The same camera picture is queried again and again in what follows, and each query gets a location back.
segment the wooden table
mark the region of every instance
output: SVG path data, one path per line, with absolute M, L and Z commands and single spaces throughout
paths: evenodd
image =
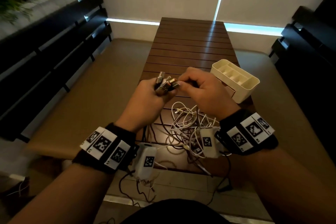
M 212 64 L 221 59 L 227 59 L 239 66 L 223 22 L 162 18 L 140 80 L 157 77 L 161 71 L 167 76 L 178 78 L 190 66 L 209 72 Z M 165 125 L 171 125 L 173 121 L 171 107 L 178 101 L 189 108 L 196 105 L 188 95 L 179 92 L 161 112 Z M 240 105 L 251 111 L 254 110 L 250 97 Z M 163 131 L 163 128 L 159 119 L 155 121 L 153 129 L 157 141 L 166 143 L 167 136 L 160 131 Z M 154 146 L 159 149 L 156 161 L 160 164 L 176 171 L 204 173 L 194 163 L 187 161 L 185 150 L 157 144 Z M 232 155 L 230 158 L 234 160 L 236 156 Z M 228 162 L 224 156 L 200 161 L 212 175 L 220 177 L 226 175 Z

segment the white plastic tray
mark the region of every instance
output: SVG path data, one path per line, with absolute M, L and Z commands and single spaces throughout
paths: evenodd
M 232 99 L 236 103 L 243 102 L 260 82 L 257 77 L 226 59 L 213 63 L 211 73 L 235 91 Z

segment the wristband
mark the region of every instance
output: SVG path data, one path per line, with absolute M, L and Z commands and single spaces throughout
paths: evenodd
M 215 137 L 231 153 L 249 155 L 279 144 L 273 135 L 275 130 L 258 113 L 240 109 L 219 124 L 221 129 Z
M 80 147 L 82 149 L 73 159 L 73 163 L 107 174 L 113 174 L 117 169 L 126 170 L 139 148 L 135 144 L 135 133 L 113 123 L 106 128 L 97 128 Z

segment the hand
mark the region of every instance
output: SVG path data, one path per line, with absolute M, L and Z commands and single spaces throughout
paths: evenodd
M 176 95 L 177 90 L 158 97 L 154 91 L 155 81 L 156 78 L 153 78 L 139 83 L 124 112 L 115 122 L 116 126 L 137 133 L 157 119 L 164 105 Z
M 187 81 L 196 81 L 199 88 Z M 213 74 L 194 67 L 179 77 L 179 90 L 186 92 L 197 103 L 199 109 L 207 115 L 222 120 L 240 109 L 230 97 L 224 85 Z

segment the forearm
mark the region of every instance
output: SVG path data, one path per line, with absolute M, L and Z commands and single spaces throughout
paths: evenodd
M 92 223 L 112 179 L 113 175 L 72 164 L 9 224 Z
M 279 147 L 243 157 L 264 200 L 304 223 L 336 223 L 336 192 Z

